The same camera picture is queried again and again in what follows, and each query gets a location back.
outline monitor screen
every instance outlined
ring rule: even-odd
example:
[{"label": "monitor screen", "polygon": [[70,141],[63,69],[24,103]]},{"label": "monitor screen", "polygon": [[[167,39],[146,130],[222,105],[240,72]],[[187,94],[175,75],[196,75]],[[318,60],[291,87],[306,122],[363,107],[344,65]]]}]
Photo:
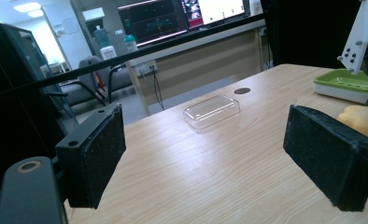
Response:
[{"label": "monitor screen", "polygon": [[138,47],[187,32],[179,1],[150,0],[118,7],[123,29],[133,35]]},{"label": "monitor screen", "polygon": [[245,13],[243,0],[181,0],[189,28]]}]

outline wooden table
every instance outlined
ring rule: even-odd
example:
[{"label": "wooden table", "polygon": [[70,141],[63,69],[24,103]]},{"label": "wooden table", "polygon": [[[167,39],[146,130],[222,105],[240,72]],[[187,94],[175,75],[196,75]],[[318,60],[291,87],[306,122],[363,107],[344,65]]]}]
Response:
[{"label": "wooden table", "polygon": [[[333,118],[354,105],[314,93],[327,71],[280,65],[126,126],[127,150],[99,208],[66,204],[70,223],[368,223],[368,202],[339,211],[283,149],[290,105]],[[183,110],[219,94],[241,112],[196,132]]]}]

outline clear plastic container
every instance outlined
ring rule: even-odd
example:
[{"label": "clear plastic container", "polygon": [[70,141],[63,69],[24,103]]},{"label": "clear plastic container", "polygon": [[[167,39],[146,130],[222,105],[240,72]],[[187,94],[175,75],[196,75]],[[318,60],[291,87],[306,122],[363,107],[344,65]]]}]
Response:
[{"label": "clear plastic container", "polygon": [[195,129],[203,129],[240,112],[239,102],[218,95],[186,108],[184,120]]}]

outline floor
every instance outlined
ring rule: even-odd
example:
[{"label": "floor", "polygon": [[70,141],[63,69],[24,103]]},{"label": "floor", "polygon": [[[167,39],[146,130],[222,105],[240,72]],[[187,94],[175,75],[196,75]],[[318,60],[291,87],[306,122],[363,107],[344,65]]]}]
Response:
[{"label": "floor", "polygon": [[[175,105],[182,104],[186,101],[194,99],[198,96],[204,95],[208,92],[217,90],[224,86],[231,84],[232,81],[227,77],[216,82],[212,82],[210,84],[204,85],[201,88],[194,89],[192,91],[187,91],[178,96],[163,99],[164,108],[170,108]],[[114,91],[112,93],[113,103],[121,103],[123,110],[123,124],[127,125],[133,122],[136,122],[140,119],[145,118],[147,115],[142,109],[140,98],[134,91],[134,87],[127,87],[123,90]],[[82,103],[79,105],[72,106],[72,110],[76,115],[76,118],[79,123],[83,122],[89,115],[93,112],[99,110],[103,106],[98,103],[96,100],[91,100],[86,103]],[[162,110],[159,104],[149,105],[149,111],[152,114],[159,113]]]}]

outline green tray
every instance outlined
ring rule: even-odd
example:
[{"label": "green tray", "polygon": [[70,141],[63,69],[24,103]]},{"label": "green tray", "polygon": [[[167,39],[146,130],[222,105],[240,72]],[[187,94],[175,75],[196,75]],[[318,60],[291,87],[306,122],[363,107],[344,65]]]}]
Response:
[{"label": "green tray", "polygon": [[316,77],[314,83],[348,91],[368,92],[368,76],[362,71],[352,75],[346,69],[335,69]]}]

